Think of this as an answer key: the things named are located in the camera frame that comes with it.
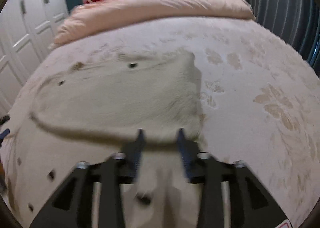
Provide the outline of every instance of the bed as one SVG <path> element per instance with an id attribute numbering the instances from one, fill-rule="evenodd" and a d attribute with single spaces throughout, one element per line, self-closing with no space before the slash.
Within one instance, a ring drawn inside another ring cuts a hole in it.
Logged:
<path id="1" fill-rule="evenodd" d="M 52 51 L 20 91 L 5 125 L 14 135 L 0 150 L 6 203 L 24 227 L 78 161 L 94 164 L 119 151 L 114 143 L 61 137 L 35 124 L 28 112 L 43 80 L 77 62 L 181 50 L 195 56 L 204 150 L 220 161 L 244 160 L 299 227 L 320 195 L 320 80 L 291 46 L 256 22 L 219 17 L 146 21 Z M 155 196 L 150 208 L 133 198 L 137 191 L 163 193 L 167 180 L 176 227 L 195 227 L 197 189 L 185 183 L 175 151 L 148 150 L 142 165 L 148 167 L 139 184 L 123 189 L 128 227 L 162 227 L 163 198 Z"/>

